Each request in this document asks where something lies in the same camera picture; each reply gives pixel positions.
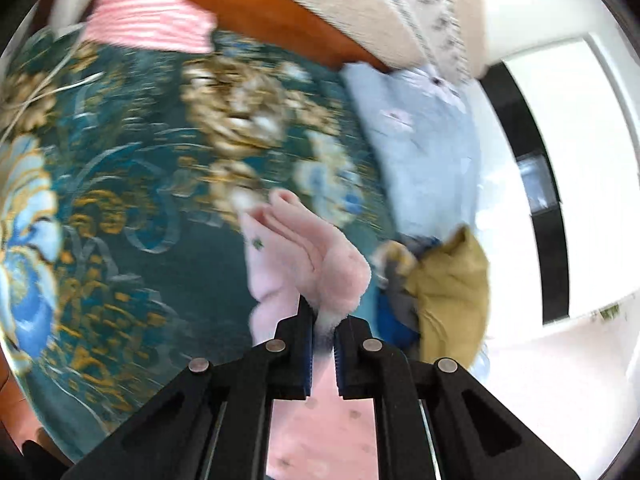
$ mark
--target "gray cloth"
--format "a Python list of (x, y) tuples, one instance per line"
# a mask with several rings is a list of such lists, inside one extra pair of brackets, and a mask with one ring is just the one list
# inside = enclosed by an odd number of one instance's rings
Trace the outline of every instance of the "gray cloth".
[(340, 72), (376, 153), (398, 231), (448, 239), (473, 227), (480, 147), (462, 94), (433, 69), (390, 75), (366, 63)]
[(420, 325), (418, 324), (418, 316), (415, 313), (416, 299), (404, 290), (404, 282), (406, 278), (396, 273), (397, 262), (387, 261), (385, 268), (386, 298), (389, 307), (394, 313), (394, 317), (405, 327), (410, 328), (414, 332), (420, 333)]

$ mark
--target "wooden headboard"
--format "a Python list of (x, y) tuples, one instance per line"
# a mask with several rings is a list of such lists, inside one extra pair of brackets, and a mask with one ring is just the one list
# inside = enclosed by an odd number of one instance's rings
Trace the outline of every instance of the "wooden headboard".
[(375, 56), (293, 0), (191, 0), (218, 16), (218, 27), (277, 44), (334, 70), (366, 61), (388, 68)]

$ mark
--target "green floral blanket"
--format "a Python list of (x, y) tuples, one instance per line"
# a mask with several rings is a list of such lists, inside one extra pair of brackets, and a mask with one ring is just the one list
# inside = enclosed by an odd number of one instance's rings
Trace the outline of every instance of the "green floral blanket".
[(238, 211), (269, 188), (293, 190), (365, 256), (394, 234), (338, 75), (237, 34), (213, 40), (203, 57), (43, 30), (4, 82), (0, 342), (73, 460), (190, 358), (251, 346)]

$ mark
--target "yellow cloth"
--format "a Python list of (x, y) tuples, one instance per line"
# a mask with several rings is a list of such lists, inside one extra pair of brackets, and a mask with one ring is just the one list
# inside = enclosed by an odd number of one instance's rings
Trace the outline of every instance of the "yellow cloth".
[(422, 257), (404, 288), (416, 298), (420, 360), (451, 357), (463, 367), (473, 362), (489, 311), (489, 263), (468, 226)]

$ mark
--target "pink striped cloth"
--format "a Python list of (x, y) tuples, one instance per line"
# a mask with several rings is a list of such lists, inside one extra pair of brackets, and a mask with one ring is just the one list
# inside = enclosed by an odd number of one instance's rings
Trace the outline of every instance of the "pink striped cloth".
[(213, 51), (216, 15), (187, 0), (96, 0), (84, 38), (189, 54)]

